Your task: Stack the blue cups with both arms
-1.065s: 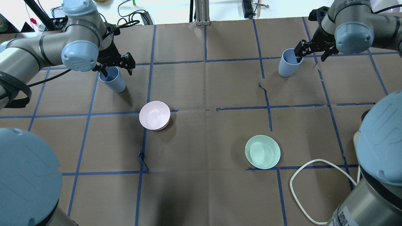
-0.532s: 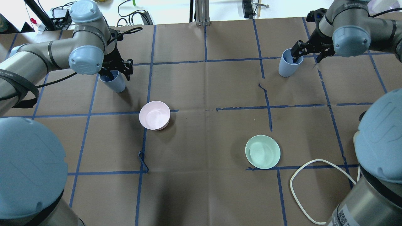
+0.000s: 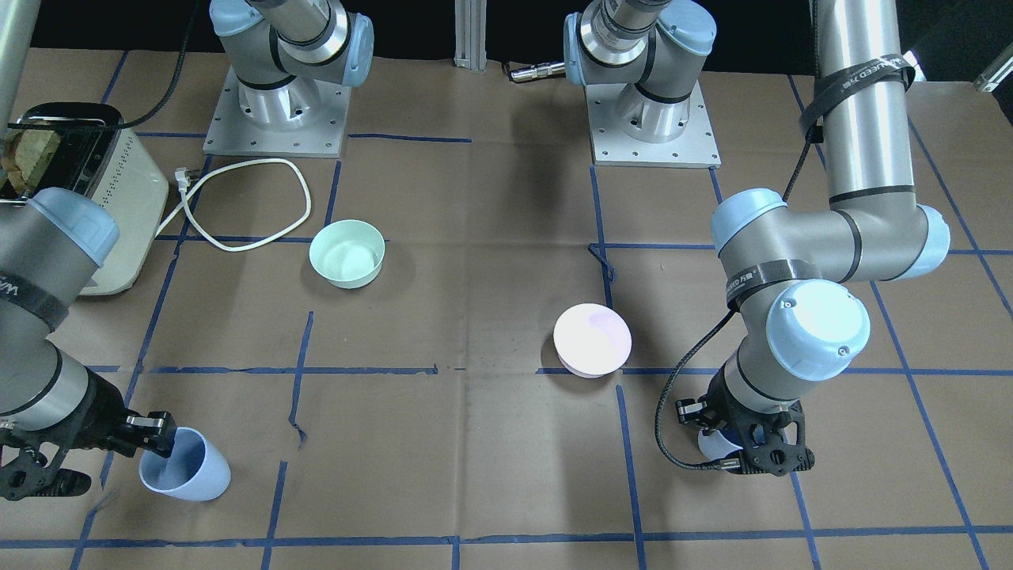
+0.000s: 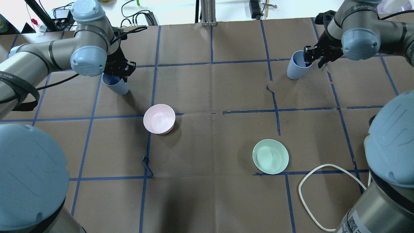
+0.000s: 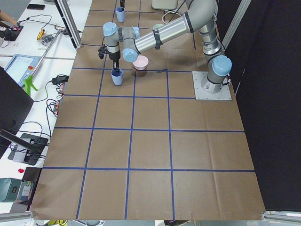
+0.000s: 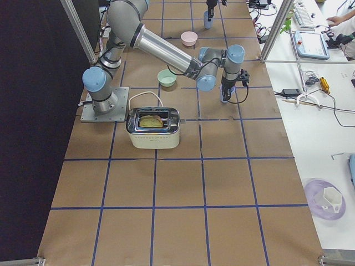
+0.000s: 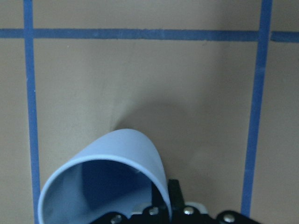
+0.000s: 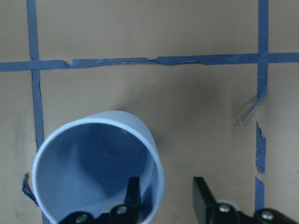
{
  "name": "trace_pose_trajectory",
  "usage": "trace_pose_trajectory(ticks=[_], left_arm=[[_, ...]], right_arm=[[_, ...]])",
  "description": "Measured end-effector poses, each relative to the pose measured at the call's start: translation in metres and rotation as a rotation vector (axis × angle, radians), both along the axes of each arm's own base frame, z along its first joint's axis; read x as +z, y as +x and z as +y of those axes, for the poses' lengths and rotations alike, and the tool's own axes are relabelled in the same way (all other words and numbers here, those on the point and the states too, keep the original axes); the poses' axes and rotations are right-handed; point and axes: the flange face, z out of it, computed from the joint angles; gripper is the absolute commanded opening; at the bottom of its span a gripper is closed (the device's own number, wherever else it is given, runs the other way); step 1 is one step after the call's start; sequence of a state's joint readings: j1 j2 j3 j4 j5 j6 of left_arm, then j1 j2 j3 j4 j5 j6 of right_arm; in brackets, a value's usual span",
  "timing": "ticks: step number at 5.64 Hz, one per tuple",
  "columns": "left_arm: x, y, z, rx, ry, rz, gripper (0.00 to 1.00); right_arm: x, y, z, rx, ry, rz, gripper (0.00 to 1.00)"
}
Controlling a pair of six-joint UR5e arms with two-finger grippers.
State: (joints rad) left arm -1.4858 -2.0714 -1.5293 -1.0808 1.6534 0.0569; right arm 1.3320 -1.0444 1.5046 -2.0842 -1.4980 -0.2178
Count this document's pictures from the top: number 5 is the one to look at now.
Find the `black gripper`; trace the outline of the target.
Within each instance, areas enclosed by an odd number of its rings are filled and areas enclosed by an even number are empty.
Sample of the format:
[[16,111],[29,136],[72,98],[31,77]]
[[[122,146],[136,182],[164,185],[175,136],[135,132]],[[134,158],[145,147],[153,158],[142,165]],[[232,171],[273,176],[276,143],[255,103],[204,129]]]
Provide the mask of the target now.
[[[120,6],[125,7],[125,0],[120,0]],[[104,55],[109,55],[109,59],[113,61],[113,70],[119,71],[119,59],[120,59],[120,50],[117,52],[110,52],[106,46],[101,46],[98,50],[98,56],[100,59],[104,58]]]

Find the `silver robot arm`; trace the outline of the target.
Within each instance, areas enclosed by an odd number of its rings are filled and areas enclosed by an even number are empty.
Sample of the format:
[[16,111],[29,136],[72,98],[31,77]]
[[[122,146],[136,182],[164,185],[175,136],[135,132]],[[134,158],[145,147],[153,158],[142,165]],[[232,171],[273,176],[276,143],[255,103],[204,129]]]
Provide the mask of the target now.
[[215,2],[212,0],[187,0],[187,10],[167,24],[152,29],[145,35],[138,27],[119,27],[114,22],[103,25],[104,43],[98,50],[103,59],[108,55],[113,70],[120,75],[119,60],[132,63],[141,53],[150,49],[160,50],[165,43],[175,43],[181,36],[198,32],[202,40],[202,50],[208,64],[207,76],[201,81],[203,90],[218,93],[229,75],[232,62],[224,55],[214,23]]

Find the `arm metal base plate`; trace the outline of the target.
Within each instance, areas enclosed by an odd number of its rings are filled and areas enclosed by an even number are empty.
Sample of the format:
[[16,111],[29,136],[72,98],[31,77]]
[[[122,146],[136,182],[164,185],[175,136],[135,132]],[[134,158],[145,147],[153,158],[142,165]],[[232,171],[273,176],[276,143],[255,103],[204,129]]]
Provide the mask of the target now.
[[213,84],[207,79],[208,72],[193,71],[193,85],[196,100],[231,101],[227,78],[220,84]]

